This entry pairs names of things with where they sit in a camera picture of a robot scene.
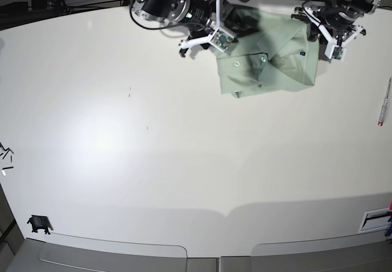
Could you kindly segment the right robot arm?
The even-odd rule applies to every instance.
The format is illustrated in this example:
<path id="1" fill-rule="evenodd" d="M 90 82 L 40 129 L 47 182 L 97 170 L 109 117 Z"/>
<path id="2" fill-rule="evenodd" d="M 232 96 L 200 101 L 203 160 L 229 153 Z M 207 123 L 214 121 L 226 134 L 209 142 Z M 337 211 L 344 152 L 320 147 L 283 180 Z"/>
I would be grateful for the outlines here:
<path id="1" fill-rule="evenodd" d="M 160 23 L 157 30 L 184 27 L 187 39 L 179 44 L 179 54 L 185 57 L 195 46 L 214 47 L 225 52 L 235 41 L 235 33 L 224 23 L 225 0 L 130 0 L 130 17 Z"/>

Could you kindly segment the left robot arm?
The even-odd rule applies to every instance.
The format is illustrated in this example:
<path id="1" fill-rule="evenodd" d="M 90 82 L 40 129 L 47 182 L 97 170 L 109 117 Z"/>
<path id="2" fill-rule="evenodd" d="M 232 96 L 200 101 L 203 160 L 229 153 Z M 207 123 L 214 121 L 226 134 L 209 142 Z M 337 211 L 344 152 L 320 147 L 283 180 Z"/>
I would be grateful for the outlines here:
<path id="1" fill-rule="evenodd" d="M 323 39 L 325 43 L 344 47 L 358 34 L 366 34 L 356 21 L 378 7 L 380 0 L 306 0 L 291 17 L 308 25 L 308 41 Z"/>

